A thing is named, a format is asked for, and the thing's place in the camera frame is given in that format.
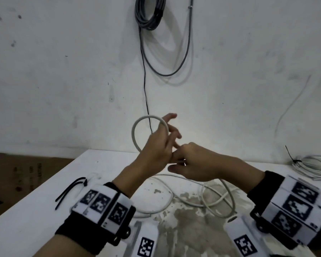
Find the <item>cardboard box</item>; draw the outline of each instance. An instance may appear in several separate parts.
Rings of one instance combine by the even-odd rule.
[[[72,161],[0,153],[0,215]]]

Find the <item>white cable bundle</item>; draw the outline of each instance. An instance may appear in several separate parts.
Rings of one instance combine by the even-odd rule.
[[[136,138],[134,136],[134,131],[135,131],[135,128],[137,126],[137,124],[143,120],[143,119],[146,119],[146,118],[154,118],[154,119],[157,119],[161,122],[162,125],[165,126],[166,128],[166,131],[167,131],[167,134],[169,134],[169,127],[167,125],[167,123],[160,117],[158,116],[154,116],[154,115],[146,115],[146,116],[142,116],[140,117],[137,121],[135,121],[135,123],[133,124],[132,126],[132,141],[133,141],[133,144],[134,146],[136,147],[136,149],[141,152],[141,149],[140,147],[138,146],[137,142],[136,142]],[[196,183],[196,184],[199,184],[202,186],[201,188],[201,193],[200,193],[200,196],[201,196],[201,200],[203,202],[203,205],[200,205],[200,204],[194,204],[194,203],[191,203],[191,202],[188,202],[182,198],[180,198],[180,196],[178,196],[177,194],[175,194],[172,189],[164,182],[162,181],[161,179],[159,179],[158,177],[156,176],[172,176],[172,177],[177,177],[177,178],[182,178],[184,180],[187,180],[187,181],[190,181],[190,182],[193,182],[193,183]],[[223,181],[223,180],[220,180],[221,183],[224,185],[224,187],[226,188],[227,192],[224,193],[224,194],[221,194],[220,192],[218,192],[216,189],[206,185],[205,183],[200,183],[200,182],[197,182],[197,181],[193,181],[193,180],[188,180],[186,179],[185,177],[180,177],[180,176],[177,176],[177,175],[174,175],[174,174],[156,174],[155,176],[151,177],[155,180],[158,180],[160,181],[170,192],[171,194],[171,197],[170,199],[168,200],[168,202],[161,208],[157,209],[157,210],[154,210],[154,211],[144,211],[144,210],[141,210],[141,209],[137,209],[137,212],[141,213],[141,215],[138,215],[138,214],[135,214],[134,217],[135,218],[145,218],[145,217],[150,217],[152,214],[156,214],[156,213],[160,213],[162,211],[164,211],[170,204],[171,204],[171,201],[174,197],[177,197],[180,201],[182,201],[184,204],[186,205],[189,205],[189,206],[193,206],[193,207],[200,207],[200,208],[206,208],[210,213],[212,213],[214,216],[217,216],[217,217],[220,217],[220,218],[229,218],[231,216],[233,216],[236,211],[235,211],[235,201],[234,201],[234,198],[233,198],[233,195],[232,195],[232,191],[238,189],[238,188],[232,188],[230,189],[227,184]],[[213,203],[206,203],[206,201],[204,200],[203,198],[203,192],[204,192],[204,189],[207,188],[207,189],[210,189],[211,191],[213,191],[214,193],[218,194],[220,196],[220,198],[213,202]],[[229,202],[227,199],[226,199],[226,196],[227,195],[230,195],[231,197],[231,202]],[[215,206],[217,204],[219,204],[221,201],[225,201],[228,206],[231,208],[231,212],[227,215],[222,215],[221,213],[219,213],[217,210],[213,211],[210,207],[212,206]]]
[[[299,174],[313,180],[321,180],[321,155],[297,156],[292,166]]]

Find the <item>table surface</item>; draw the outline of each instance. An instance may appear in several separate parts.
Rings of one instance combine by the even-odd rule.
[[[34,255],[54,235],[56,229],[67,218],[69,208],[92,185],[111,181],[136,156],[136,153],[104,150],[88,150],[83,153],[0,216],[0,256],[26,257]],[[250,164],[263,171],[270,170],[281,175],[291,174],[298,176],[288,165]],[[59,209],[55,211],[55,199],[63,190],[75,179],[95,176],[93,173],[97,173],[101,179],[93,178],[83,190],[81,190],[80,186],[74,188],[69,192]],[[199,186],[191,182],[173,177],[161,178],[166,180],[178,194],[197,195],[199,192]],[[321,181],[310,182],[321,188]],[[239,191],[239,195],[244,200],[247,200],[243,192]],[[132,200],[137,207],[153,210],[165,204],[169,196],[170,194],[160,183],[155,180],[148,180],[137,190]],[[171,206],[168,207],[169,211],[155,216],[158,220],[166,220],[169,225],[176,226],[177,220],[174,218],[173,213],[179,208],[186,208],[186,206],[173,200]],[[107,245],[100,256],[122,256],[125,247],[124,243],[120,243],[118,247]]]

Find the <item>hand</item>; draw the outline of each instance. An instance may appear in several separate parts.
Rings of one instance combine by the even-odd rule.
[[[210,181],[221,178],[237,158],[221,155],[191,142],[172,153],[171,163],[186,159],[186,164],[170,165],[168,171],[196,181]]]
[[[168,123],[171,119],[177,117],[175,113],[168,113],[162,117]],[[170,162],[172,156],[172,147],[179,148],[176,138],[181,139],[182,135],[178,129],[168,124],[170,134],[167,135],[165,126],[161,123],[158,129],[150,135],[145,147],[138,155],[133,164],[139,165],[144,169],[146,178],[162,171]]]

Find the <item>white wall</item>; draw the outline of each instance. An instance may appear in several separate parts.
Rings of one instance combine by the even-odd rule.
[[[146,106],[134,2],[0,0],[0,151],[136,151],[130,129]],[[146,33],[162,72],[183,57],[188,4],[167,0]],[[146,66],[150,111],[177,112],[181,142],[249,161],[285,162],[284,145],[321,153],[321,0],[194,0],[192,30],[177,76]],[[141,144],[148,134],[142,122]]]

